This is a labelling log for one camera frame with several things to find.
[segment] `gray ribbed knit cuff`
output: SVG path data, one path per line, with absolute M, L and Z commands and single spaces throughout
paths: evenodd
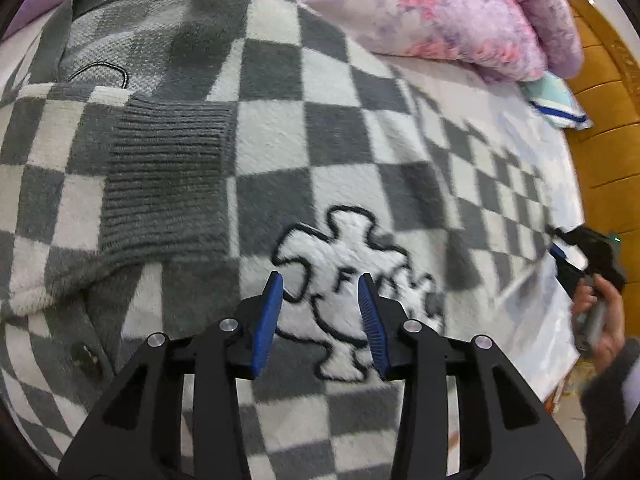
M 110 147 L 103 254 L 139 261 L 226 250 L 226 164 L 234 106 L 133 96 Z

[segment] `pink floral blanket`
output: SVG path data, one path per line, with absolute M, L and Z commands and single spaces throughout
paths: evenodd
M 379 54 L 463 60 L 528 81 L 580 71 L 565 0 L 303 0 Z

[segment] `light blue cloth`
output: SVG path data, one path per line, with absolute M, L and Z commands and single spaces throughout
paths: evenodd
M 520 83 L 520 88 L 533 107 L 556 128 L 584 130 L 593 126 L 564 80 L 551 72 L 545 72 L 537 81 Z

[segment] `yellow headboard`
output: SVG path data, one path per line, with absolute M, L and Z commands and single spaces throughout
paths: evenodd
M 640 335 L 640 68 L 616 31 L 587 0 L 568 0 L 584 67 L 568 81 L 595 126 L 566 130 L 587 225 L 622 240 L 628 273 L 626 328 Z

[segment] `dark sleeve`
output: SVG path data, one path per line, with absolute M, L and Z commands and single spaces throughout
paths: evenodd
M 640 342 L 628 339 L 618 357 L 582 394 L 589 473 L 618 439 L 640 401 Z

